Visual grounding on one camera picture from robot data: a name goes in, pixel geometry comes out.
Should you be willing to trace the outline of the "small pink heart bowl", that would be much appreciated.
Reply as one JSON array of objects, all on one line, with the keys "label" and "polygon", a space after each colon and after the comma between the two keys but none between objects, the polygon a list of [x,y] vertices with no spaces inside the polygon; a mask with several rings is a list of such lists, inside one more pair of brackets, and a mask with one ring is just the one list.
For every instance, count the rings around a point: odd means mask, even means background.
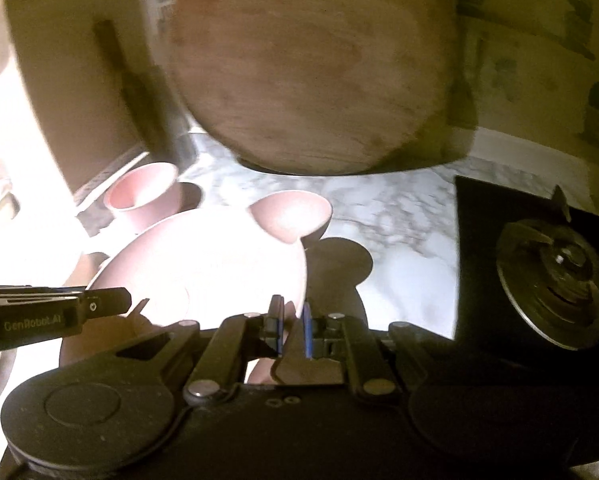
[{"label": "small pink heart bowl", "polygon": [[333,216],[328,198],[310,191],[284,190],[249,206],[255,222],[276,240],[301,242],[307,248],[321,240]]}]

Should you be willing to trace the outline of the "large pink heart plate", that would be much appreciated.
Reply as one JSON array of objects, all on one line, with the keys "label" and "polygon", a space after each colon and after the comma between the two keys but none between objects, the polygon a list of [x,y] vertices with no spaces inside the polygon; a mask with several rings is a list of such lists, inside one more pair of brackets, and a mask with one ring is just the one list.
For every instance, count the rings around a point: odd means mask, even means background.
[{"label": "large pink heart plate", "polygon": [[203,330],[225,318],[264,313],[272,296],[299,306],[307,264],[293,223],[257,220],[249,209],[219,208],[174,214],[112,257],[89,286],[124,287],[126,314],[88,321],[65,338],[59,362],[74,364],[185,320]]}]

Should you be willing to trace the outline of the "beige cabinet with trim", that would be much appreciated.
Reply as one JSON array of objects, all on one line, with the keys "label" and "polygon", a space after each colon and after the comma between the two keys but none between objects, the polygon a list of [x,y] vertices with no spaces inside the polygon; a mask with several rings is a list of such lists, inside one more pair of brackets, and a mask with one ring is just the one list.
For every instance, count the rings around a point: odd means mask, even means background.
[{"label": "beige cabinet with trim", "polygon": [[147,151],[185,170],[191,124],[148,39],[148,0],[6,0],[26,95],[63,183],[77,193]]}]

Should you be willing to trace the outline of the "black gas stove burner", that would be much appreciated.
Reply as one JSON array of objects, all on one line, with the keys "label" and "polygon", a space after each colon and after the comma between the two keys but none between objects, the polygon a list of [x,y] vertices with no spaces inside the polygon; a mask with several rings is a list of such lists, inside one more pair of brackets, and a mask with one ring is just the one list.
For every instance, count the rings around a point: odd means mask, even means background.
[{"label": "black gas stove burner", "polygon": [[569,465],[599,460],[599,216],[561,188],[455,181],[458,344],[502,368],[503,409]]}]

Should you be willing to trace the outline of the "round pink bowl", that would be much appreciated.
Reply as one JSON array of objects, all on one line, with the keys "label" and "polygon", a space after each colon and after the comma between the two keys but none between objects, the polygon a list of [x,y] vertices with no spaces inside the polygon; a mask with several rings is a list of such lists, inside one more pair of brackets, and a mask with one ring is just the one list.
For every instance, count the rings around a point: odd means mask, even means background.
[{"label": "round pink bowl", "polygon": [[170,162],[150,162],[119,178],[103,204],[128,232],[139,234],[177,214],[182,205],[179,170]]}]

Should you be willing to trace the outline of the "round wooden cutting board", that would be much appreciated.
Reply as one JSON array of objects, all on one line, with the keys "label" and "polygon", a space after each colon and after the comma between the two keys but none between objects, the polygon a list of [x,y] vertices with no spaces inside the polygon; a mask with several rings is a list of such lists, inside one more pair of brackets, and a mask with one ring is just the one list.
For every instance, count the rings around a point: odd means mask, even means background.
[{"label": "round wooden cutting board", "polygon": [[283,174],[357,174],[417,141],[457,47],[455,0],[177,0],[168,25],[193,117]]}]

